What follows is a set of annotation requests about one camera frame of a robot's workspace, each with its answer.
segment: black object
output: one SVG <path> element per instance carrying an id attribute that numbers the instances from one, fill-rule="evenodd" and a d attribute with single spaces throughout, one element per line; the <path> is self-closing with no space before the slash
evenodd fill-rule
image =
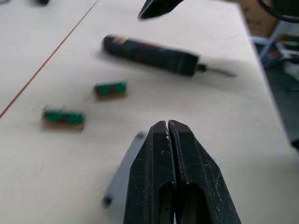
<path id="1" fill-rule="evenodd" d="M 292 146 L 299 150 L 299 139 L 292 142 Z"/>
<path id="2" fill-rule="evenodd" d="M 140 19 L 158 17 L 171 12 L 183 0 L 146 0 L 141 12 Z"/>
<path id="3" fill-rule="evenodd" d="M 151 127 L 129 175 L 124 224 L 240 224 L 217 164 L 188 126 Z"/>
<path id="4" fill-rule="evenodd" d="M 272 0 L 273 7 L 268 6 L 265 0 L 257 1 L 269 15 L 286 22 L 299 23 L 298 0 Z"/>
<path id="5" fill-rule="evenodd" d="M 194 75 L 199 60 L 198 56 L 190 53 L 117 36 L 106 36 L 103 45 L 112 55 L 187 76 Z"/>
<path id="6" fill-rule="evenodd" d="M 38 4 L 47 5 L 50 0 L 36 0 Z"/>
<path id="7" fill-rule="evenodd" d="M 103 198 L 103 204 L 105 207 L 108 207 L 113 201 L 113 197 L 112 196 L 106 196 Z"/>

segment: electric screwdriver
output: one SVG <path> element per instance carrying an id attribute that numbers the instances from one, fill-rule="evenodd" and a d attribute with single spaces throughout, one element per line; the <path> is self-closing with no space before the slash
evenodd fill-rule
<path id="1" fill-rule="evenodd" d="M 197 55 L 125 37 L 107 35 L 103 40 L 103 46 L 105 51 L 111 55 L 185 76 L 193 76 L 197 70 L 202 72 L 213 70 L 227 76 L 235 76 L 226 71 L 207 68 L 205 64 L 198 64 L 199 56 Z"/>

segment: label on screwdriver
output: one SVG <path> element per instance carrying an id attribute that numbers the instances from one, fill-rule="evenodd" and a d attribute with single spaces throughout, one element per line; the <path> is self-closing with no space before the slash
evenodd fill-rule
<path id="1" fill-rule="evenodd" d="M 123 44 L 124 42 L 126 42 L 127 39 L 128 39 L 127 37 L 118 36 L 118 37 L 114 38 L 113 43 Z"/>
<path id="2" fill-rule="evenodd" d="M 159 47 L 155 46 L 155 45 L 152 45 L 152 44 L 148 44 L 148 43 L 138 43 L 139 46 L 141 47 L 146 47 L 146 48 L 149 48 L 149 49 L 159 49 Z"/>

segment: white table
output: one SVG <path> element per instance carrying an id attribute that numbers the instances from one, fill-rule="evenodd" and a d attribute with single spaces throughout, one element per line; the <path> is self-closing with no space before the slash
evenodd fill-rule
<path id="1" fill-rule="evenodd" d="M 96 0 L 33 0 L 0 5 L 0 113 Z"/>
<path id="2" fill-rule="evenodd" d="M 243 224 L 296 223 L 298 158 L 234 4 L 189 0 L 138 22 L 140 2 L 103 0 L 0 120 L 0 222 L 115 223 L 100 206 L 135 134 L 160 120 L 187 124 L 219 163 Z M 239 77 L 193 78 L 99 56 L 122 34 L 198 52 Z M 124 100 L 98 102 L 97 82 L 128 81 Z M 40 128 L 45 105 L 86 113 L 82 133 Z"/>

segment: small circuit board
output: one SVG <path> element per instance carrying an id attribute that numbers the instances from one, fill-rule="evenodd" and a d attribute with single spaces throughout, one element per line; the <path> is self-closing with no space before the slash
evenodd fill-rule
<path id="1" fill-rule="evenodd" d="M 123 98 L 126 96 L 127 83 L 96 84 L 94 91 L 99 99 Z"/>
<path id="2" fill-rule="evenodd" d="M 84 115 L 81 112 L 68 112 L 56 109 L 44 109 L 43 124 L 46 128 L 67 128 L 82 130 Z"/>

